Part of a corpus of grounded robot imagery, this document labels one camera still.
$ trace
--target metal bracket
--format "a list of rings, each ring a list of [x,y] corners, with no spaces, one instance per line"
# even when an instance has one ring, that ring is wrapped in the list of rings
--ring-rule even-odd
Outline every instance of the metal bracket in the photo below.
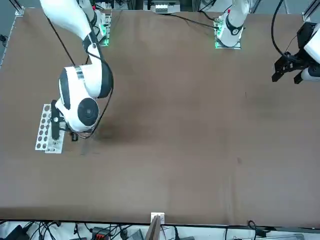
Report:
[[[309,6],[305,9],[305,11],[302,13],[303,20],[305,22],[310,22],[310,16],[317,10],[317,8],[320,6],[320,0],[313,0]]]
[[[9,2],[15,8],[15,15],[21,17],[25,12],[25,8],[18,2],[18,0],[9,0]]]
[[[159,240],[161,225],[165,223],[164,212],[152,212],[151,223],[144,240]]]

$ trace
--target tabletop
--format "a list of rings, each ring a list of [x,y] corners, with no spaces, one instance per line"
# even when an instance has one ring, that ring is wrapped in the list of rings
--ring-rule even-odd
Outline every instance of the tabletop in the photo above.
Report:
[[[316,227],[320,84],[294,85],[295,73],[271,81],[271,19],[249,14],[242,49],[215,49],[211,28],[113,11],[106,114],[93,138],[66,136],[62,154],[44,154],[35,151],[43,104],[59,97],[70,60],[42,10],[27,8],[0,69],[0,217],[146,223],[165,212],[176,224]],[[282,50],[302,24],[277,16]],[[56,28],[83,64],[81,40]]]

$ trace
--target black device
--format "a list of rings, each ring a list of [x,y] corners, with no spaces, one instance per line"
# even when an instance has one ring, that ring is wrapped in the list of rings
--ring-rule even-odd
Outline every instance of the black device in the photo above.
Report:
[[[101,227],[94,227],[92,229],[92,239],[94,240],[108,240],[110,230]]]
[[[21,225],[15,227],[12,232],[9,233],[6,238],[0,238],[0,240],[29,240],[26,230]]]
[[[304,46],[309,42],[313,36],[315,26],[317,24],[313,22],[305,22],[302,27],[296,33],[299,51],[291,55],[286,51],[284,56],[281,56],[274,63],[275,73],[272,75],[272,82],[277,82],[285,73],[295,70],[304,70],[311,67],[311,71],[317,71],[320,65],[305,51]],[[302,71],[294,77],[294,83],[301,83]]]

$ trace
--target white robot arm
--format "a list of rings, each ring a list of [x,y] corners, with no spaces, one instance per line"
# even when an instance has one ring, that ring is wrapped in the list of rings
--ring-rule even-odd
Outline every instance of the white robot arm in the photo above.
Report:
[[[223,25],[217,35],[223,45],[233,47],[239,42],[249,10],[248,0],[232,0],[230,11],[223,13]]]
[[[99,11],[98,9],[93,10],[90,0],[76,0],[81,9],[87,15],[91,26],[93,27],[94,33],[100,43],[102,39],[107,37],[108,32],[104,31],[105,25],[109,25],[106,14]]]
[[[114,87],[113,73],[104,60],[88,16],[77,0],[40,0],[45,15],[56,25],[76,34],[89,55],[89,65],[65,67],[59,77],[60,98],[55,107],[74,133],[92,130],[99,117],[96,98],[105,98]]]

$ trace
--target cable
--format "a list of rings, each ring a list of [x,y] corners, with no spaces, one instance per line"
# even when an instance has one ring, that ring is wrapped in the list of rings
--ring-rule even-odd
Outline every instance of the cable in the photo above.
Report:
[[[80,237],[80,234],[79,234],[78,223],[75,223],[75,225],[74,225],[74,233],[76,233],[76,234],[78,235],[79,240],[82,239],[82,238]]]
[[[73,66],[75,66],[75,62],[74,62],[74,60],[73,60],[73,59],[72,59],[72,57],[70,56],[70,54],[69,54],[69,52],[68,52],[68,50],[67,50],[67,48],[66,48],[65,44],[62,42],[62,40],[61,40],[61,38],[60,38],[59,34],[57,33],[57,31],[56,31],[56,29],[55,29],[55,27],[53,26],[53,24],[51,23],[51,21],[50,21],[50,19],[49,19],[48,17],[46,17],[46,19],[48,20],[48,22],[49,22],[49,24],[50,24],[50,26],[51,26],[52,30],[53,30],[53,31],[54,31],[54,33],[55,33],[55,35],[56,35],[56,36],[57,36],[57,38],[59,39],[59,41],[60,41],[60,43],[61,43],[61,45],[62,45],[62,47],[63,47],[63,49],[64,49],[65,53],[68,55],[68,57],[69,57],[70,61],[72,62],[72,65],[73,65]]]
[[[277,16],[277,13],[280,9],[280,6],[281,4],[283,3],[284,0],[280,0],[279,1],[279,4],[278,6],[276,7],[275,11],[274,11],[274,14],[273,14],[273,17],[272,17],[272,21],[271,21],[271,40],[272,40],[272,44],[274,46],[274,48],[277,50],[277,52],[282,56],[284,57],[285,59],[287,59],[288,61],[291,61],[291,62],[296,62],[296,63],[302,63],[302,61],[294,58],[294,57],[289,57],[287,55],[285,55],[281,50],[280,48],[277,46],[276,44],[276,41],[275,41],[275,36],[274,36],[274,28],[275,28],[275,20],[276,20],[276,16]]]
[[[192,22],[194,24],[199,24],[201,26],[204,26],[204,27],[208,27],[208,28],[212,28],[212,29],[219,29],[217,26],[211,26],[211,25],[208,25],[208,24],[204,24],[204,23],[201,23],[201,22],[198,22],[198,21],[194,21],[194,20],[191,20],[189,18],[185,18],[183,16],[178,16],[178,15],[169,15],[169,16],[172,16],[172,17],[177,17],[177,18],[180,18],[180,19],[183,19],[183,20],[186,20],[186,21],[189,21],[189,22]]]
[[[112,71],[111,71],[111,69],[110,69],[110,66],[109,66],[109,64],[106,62],[106,60],[102,59],[102,58],[99,57],[99,56],[96,56],[96,55],[92,54],[92,53],[89,52],[88,50],[86,50],[85,52],[86,52],[88,55],[90,55],[90,56],[92,56],[92,57],[94,57],[94,58],[96,58],[96,59],[99,59],[103,64],[106,65],[106,67],[109,69],[110,73],[112,74]],[[96,125],[95,125],[94,129],[92,130],[92,132],[91,132],[90,135],[88,135],[88,136],[82,136],[82,135],[79,134],[78,136],[79,136],[80,138],[82,138],[82,139],[88,139],[88,138],[90,138],[90,137],[94,134],[94,132],[96,131],[96,129],[97,129],[97,127],[98,127],[98,125],[99,125],[102,117],[103,117],[103,115],[105,114],[105,112],[106,112],[106,110],[107,110],[107,107],[108,107],[108,105],[109,105],[109,102],[110,102],[110,99],[111,99],[111,96],[112,96],[112,93],[113,93],[113,92],[114,92],[114,83],[112,82],[112,83],[111,83],[111,91],[110,91],[110,94],[109,94],[109,99],[108,99],[108,101],[106,102],[106,105],[105,105],[105,107],[104,107],[104,109],[103,109],[103,111],[102,111],[102,114],[100,115],[100,118],[99,118],[98,121],[96,122]]]
[[[34,235],[36,234],[36,232],[38,231],[38,229],[40,229],[40,228],[42,227],[41,224],[42,224],[42,226],[45,225],[43,222],[40,222],[39,227],[33,232],[33,234],[32,234],[31,237],[30,237],[30,240],[32,240],[32,238],[34,237]]]
[[[164,230],[164,227],[162,225],[161,226],[161,230],[163,232],[163,235],[164,235],[164,240],[167,240],[167,237],[166,237],[166,233],[165,233],[165,230]]]
[[[92,233],[93,229],[92,229],[92,228],[88,228],[88,226],[87,226],[86,223],[85,223],[84,225],[85,225],[86,229],[88,229],[88,231],[89,231],[90,233]]]
[[[207,5],[205,5],[203,8],[201,8],[198,12],[202,11],[203,9],[205,9],[205,8],[208,7],[210,4],[212,4],[211,7],[210,7],[210,8],[212,8],[213,5],[216,3],[216,1],[217,1],[217,0],[212,0],[212,1],[210,1]]]
[[[126,230],[126,229],[130,228],[131,226],[132,226],[132,225],[126,226],[125,228],[123,228],[123,229],[122,229],[122,231],[124,231],[124,230]],[[113,237],[111,237],[111,238],[110,238],[110,240],[115,239],[115,238],[116,238],[116,236],[118,236],[120,233],[121,233],[121,231],[119,231],[117,234],[115,234]]]
[[[225,13],[231,7],[232,7],[232,4],[230,6],[228,6],[227,9],[223,11],[223,13]]]
[[[176,226],[173,226],[173,227],[174,227],[174,240],[180,240],[177,227]]]
[[[211,21],[214,21],[214,20],[215,20],[215,18],[209,17],[208,14],[206,14],[205,11],[200,10],[199,13],[203,13],[203,14],[205,15],[205,17],[206,17],[207,19],[211,20]]]
[[[252,220],[249,220],[248,221],[248,227],[250,229],[254,230],[254,238],[253,238],[253,240],[256,240],[256,238],[257,238],[257,225],[256,225],[256,223],[254,221],[252,221]]]
[[[55,222],[51,222],[49,225],[48,225],[47,223],[44,224],[45,230],[44,230],[44,233],[43,233],[43,239],[45,239],[45,237],[46,237],[46,232],[48,231],[49,234],[50,234],[50,236],[51,236],[51,238],[52,238],[53,240],[56,240],[55,237],[52,235],[52,233],[51,233],[51,231],[50,231],[50,226],[53,225],[53,224],[55,224]]]
[[[224,240],[227,240],[228,226],[225,228]]]
[[[286,51],[288,50],[288,48],[290,47],[290,45],[291,45],[292,41],[293,41],[296,37],[297,37],[297,35],[295,35],[295,36],[291,39],[291,41],[290,41],[289,45],[286,47],[286,49],[285,49],[285,51],[284,51],[284,52],[286,52]]]

